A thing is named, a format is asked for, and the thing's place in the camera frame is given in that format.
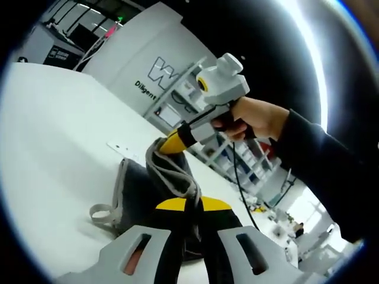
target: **white shelving unit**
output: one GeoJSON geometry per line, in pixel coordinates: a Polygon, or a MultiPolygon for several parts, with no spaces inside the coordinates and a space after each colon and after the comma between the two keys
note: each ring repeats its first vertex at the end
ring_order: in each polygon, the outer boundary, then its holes
{"type": "MultiPolygon", "coordinates": [[[[169,134],[183,121],[188,121],[194,114],[204,109],[204,103],[200,105],[197,102],[197,99],[202,94],[195,80],[204,60],[205,58],[202,58],[198,62],[189,65],[145,113],[144,117],[165,134],[169,134]],[[189,95],[183,95],[178,91],[180,85],[186,80],[194,87],[194,90],[189,95]],[[159,110],[167,106],[176,111],[174,116],[179,116],[180,121],[170,124],[159,116],[159,110]]],[[[232,149],[233,143],[227,135],[217,133],[216,137],[202,149],[198,145],[194,145],[188,151],[218,174],[236,183],[232,149]]],[[[268,151],[263,151],[257,139],[248,143],[236,143],[237,172],[239,181],[245,191],[250,193],[257,192],[279,166],[280,160],[270,161],[267,158],[268,153],[268,151]]]]}

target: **gray fabric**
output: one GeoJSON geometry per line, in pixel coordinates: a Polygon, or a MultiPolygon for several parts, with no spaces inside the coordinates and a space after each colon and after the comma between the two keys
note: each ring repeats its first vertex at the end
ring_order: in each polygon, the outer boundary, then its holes
{"type": "MultiPolygon", "coordinates": [[[[184,153],[162,155],[158,152],[165,140],[159,138],[148,148],[146,168],[130,159],[121,161],[112,205],[96,204],[89,210],[95,224],[110,224],[118,236],[143,221],[164,200],[175,197],[200,199],[200,188],[184,153]],[[109,214],[95,217],[100,211],[109,214]]],[[[186,240],[185,260],[199,257],[201,253],[194,233],[186,240]]]]}

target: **desk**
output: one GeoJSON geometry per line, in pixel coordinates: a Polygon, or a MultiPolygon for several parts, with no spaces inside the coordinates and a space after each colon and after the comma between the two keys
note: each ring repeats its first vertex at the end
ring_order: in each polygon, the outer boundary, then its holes
{"type": "MultiPolygon", "coordinates": [[[[13,226],[37,265],[51,277],[98,260],[111,235],[91,224],[93,204],[110,204],[123,158],[107,146],[127,143],[144,157],[163,134],[89,75],[13,63],[0,113],[2,193],[13,226]]],[[[207,196],[250,219],[230,184],[185,153],[207,196]]],[[[202,262],[186,265],[179,283],[207,283],[202,262]]]]}

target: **person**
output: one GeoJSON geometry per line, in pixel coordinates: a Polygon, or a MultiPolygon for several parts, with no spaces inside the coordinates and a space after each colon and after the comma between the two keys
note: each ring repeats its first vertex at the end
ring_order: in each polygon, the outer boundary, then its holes
{"type": "Polygon", "coordinates": [[[295,238],[299,238],[299,236],[304,234],[304,223],[301,222],[299,225],[294,227],[295,238]]]}
{"type": "MultiPolygon", "coordinates": [[[[335,280],[359,280],[359,273],[368,271],[367,261],[374,261],[379,251],[376,243],[377,222],[375,188],[378,169],[367,166],[346,147],[294,111],[257,99],[243,97],[232,108],[235,123],[226,130],[233,141],[245,139],[248,127],[258,137],[269,138],[275,154],[292,168],[325,206],[332,219],[340,225],[341,236],[354,243],[364,238],[364,245],[343,273],[335,280]],[[367,194],[365,210],[352,210],[359,191],[367,194]]],[[[219,120],[214,127],[222,127],[219,120]]]]}

